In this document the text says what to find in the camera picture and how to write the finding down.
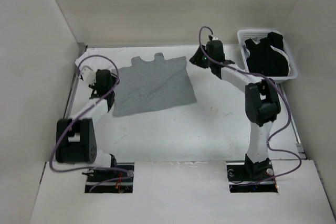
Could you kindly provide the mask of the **grey tank top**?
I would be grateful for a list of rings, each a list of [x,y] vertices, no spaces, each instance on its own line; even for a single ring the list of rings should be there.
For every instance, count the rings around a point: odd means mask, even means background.
[[[184,56],[165,59],[159,52],[152,61],[133,57],[131,66],[119,69],[113,116],[120,118],[196,103],[186,67]]]

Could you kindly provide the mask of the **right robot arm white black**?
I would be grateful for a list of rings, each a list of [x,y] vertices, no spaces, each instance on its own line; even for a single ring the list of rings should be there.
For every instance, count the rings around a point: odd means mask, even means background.
[[[215,76],[245,94],[245,113],[250,121],[250,142],[242,165],[228,168],[231,182],[261,180],[270,169],[267,140],[281,106],[277,91],[265,79],[243,74],[233,61],[226,60],[223,43],[214,36],[207,44],[200,45],[190,63],[209,68]]]

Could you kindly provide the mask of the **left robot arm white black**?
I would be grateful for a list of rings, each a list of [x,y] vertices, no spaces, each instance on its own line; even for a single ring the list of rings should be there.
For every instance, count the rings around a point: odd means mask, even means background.
[[[94,126],[112,109],[115,97],[112,88],[118,77],[108,69],[92,71],[87,68],[80,77],[92,89],[91,95],[78,113],[58,120],[56,150],[51,157],[59,163],[100,167],[101,177],[110,182],[118,175],[116,160],[112,154],[98,149]]]

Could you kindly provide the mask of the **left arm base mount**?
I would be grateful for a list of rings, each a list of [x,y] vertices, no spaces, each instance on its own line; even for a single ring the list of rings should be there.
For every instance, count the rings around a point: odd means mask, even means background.
[[[134,177],[120,170],[90,169],[86,176],[86,194],[131,194]]]

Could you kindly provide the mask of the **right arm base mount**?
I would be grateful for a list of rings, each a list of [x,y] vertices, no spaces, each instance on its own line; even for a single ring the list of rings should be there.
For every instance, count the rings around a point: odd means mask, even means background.
[[[227,178],[231,193],[277,193],[276,180],[264,181],[273,177],[272,163],[266,159],[261,163],[244,162],[227,163]]]

